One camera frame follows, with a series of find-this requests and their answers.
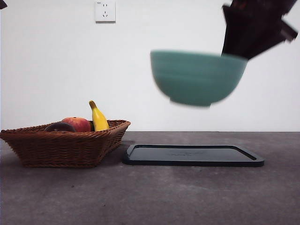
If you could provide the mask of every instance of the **brown woven basket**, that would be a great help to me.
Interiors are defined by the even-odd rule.
[[[2,130],[0,138],[25,167],[95,167],[120,145],[130,122],[108,120],[110,128],[97,132],[44,131],[50,124]]]

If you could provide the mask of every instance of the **basket rim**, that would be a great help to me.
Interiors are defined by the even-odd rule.
[[[115,131],[116,129],[120,127],[128,127],[131,123],[127,120],[107,120],[108,122],[110,121],[119,121],[121,122],[120,124],[116,126],[112,126],[108,129],[105,130],[100,130],[100,131],[88,131],[88,132],[72,132],[72,131],[33,131],[30,129],[38,128],[41,126],[49,126],[55,122],[49,123],[49,124],[43,124],[43,125],[38,125],[38,126],[32,126],[32,127],[21,127],[17,129],[6,129],[6,130],[1,130],[0,135],[4,134],[44,134],[44,135],[61,135],[61,134],[69,134],[69,135],[92,135],[92,134],[105,134],[105,133],[110,133]]]

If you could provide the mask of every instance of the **black tray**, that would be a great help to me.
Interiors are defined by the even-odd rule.
[[[231,145],[131,145],[124,154],[128,165],[263,166],[264,159]]]

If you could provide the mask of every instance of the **gray table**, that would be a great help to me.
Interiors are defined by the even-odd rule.
[[[232,144],[263,167],[124,165],[129,145]],[[23,168],[2,142],[3,225],[297,225],[300,133],[126,132],[96,168]]]

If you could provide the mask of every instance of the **bowl rim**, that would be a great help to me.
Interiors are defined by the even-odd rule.
[[[223,58],[229,60],[239,60],[244,63],[247,63],[249,60],[247,58],[238,56],[238,55],[231,55],[227,53],[213,53],[213,52],[198,52],[198,51],[189,51],[189,50],[176,50],[176,49],[153,49],[150,51],[150,55],[156,53],[168,53],[168,54],[189,54],[191,56],[208,56],[212,58]]]

